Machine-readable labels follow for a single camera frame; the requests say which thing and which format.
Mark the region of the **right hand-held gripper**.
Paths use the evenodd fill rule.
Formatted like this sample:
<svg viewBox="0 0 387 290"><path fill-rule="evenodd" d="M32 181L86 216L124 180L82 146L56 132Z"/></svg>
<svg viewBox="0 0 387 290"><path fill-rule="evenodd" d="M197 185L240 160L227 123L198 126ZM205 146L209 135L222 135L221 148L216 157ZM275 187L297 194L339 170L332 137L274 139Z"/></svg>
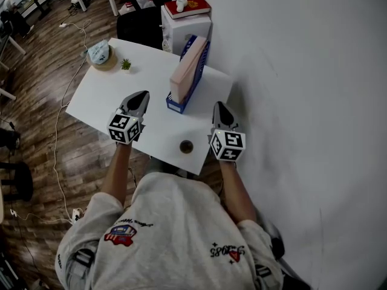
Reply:
<svg viewBox="0 0 387 290"><path fill-rule="evenodd" d="M213 107L209 145L218 161L237 162L246 149L246 134L237 114L226 103Z"/></svg>

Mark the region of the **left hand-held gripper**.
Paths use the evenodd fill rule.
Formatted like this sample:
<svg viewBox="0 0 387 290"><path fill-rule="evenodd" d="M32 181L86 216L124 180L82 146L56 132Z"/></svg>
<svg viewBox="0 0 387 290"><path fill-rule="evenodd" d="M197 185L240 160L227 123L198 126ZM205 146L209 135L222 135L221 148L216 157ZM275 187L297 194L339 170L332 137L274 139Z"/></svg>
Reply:
<svg viewBox="0 0 387 290"><path fill-rule="evenodd" d="M131 144L137 141L143 128L143 116L150 100L149 91L138 91L123 99L111 114L107 130L116 143Z"/></svg>

